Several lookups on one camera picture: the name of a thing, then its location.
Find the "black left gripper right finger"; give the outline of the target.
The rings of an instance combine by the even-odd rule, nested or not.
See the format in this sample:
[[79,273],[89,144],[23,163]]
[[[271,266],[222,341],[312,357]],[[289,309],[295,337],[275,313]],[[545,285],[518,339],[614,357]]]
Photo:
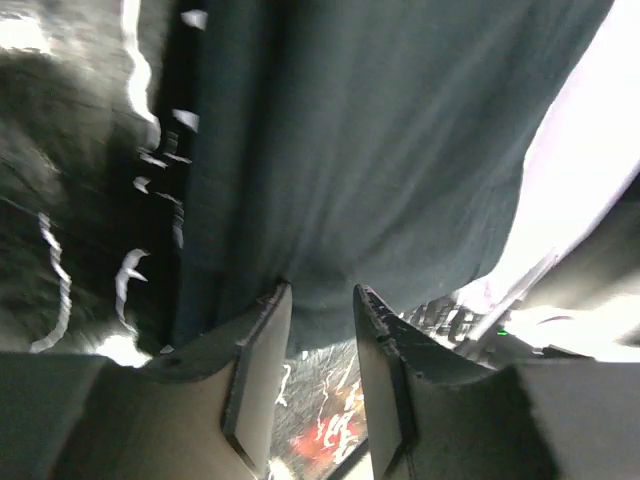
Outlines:
[[370,288],[353,308],[378,479],[635,479],[639,367],[527,360],[492,370],[399,319]]

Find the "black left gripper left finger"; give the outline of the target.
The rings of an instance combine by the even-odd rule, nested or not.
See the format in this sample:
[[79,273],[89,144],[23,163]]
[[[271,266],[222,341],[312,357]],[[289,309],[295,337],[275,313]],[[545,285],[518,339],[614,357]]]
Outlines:
[[5,479],[257,479],[292,309],[280,284],[141,368],[101,356],[1,358]]

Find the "black t shirt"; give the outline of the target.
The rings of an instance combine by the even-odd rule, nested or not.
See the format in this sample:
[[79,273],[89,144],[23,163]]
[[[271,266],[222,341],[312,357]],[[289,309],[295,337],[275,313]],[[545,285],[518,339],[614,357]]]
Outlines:
[[293,290],[289,351],[489,273],[608,1],[208,1],[171,342]]

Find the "black marble pattern mat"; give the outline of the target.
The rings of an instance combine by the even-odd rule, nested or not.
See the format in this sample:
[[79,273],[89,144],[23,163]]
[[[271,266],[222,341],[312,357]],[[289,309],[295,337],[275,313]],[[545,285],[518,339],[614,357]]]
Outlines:
[[[1,5],[1,358],[169,354],[198,1]],[[284,360],[257,479],[368,479],[352,343]]]

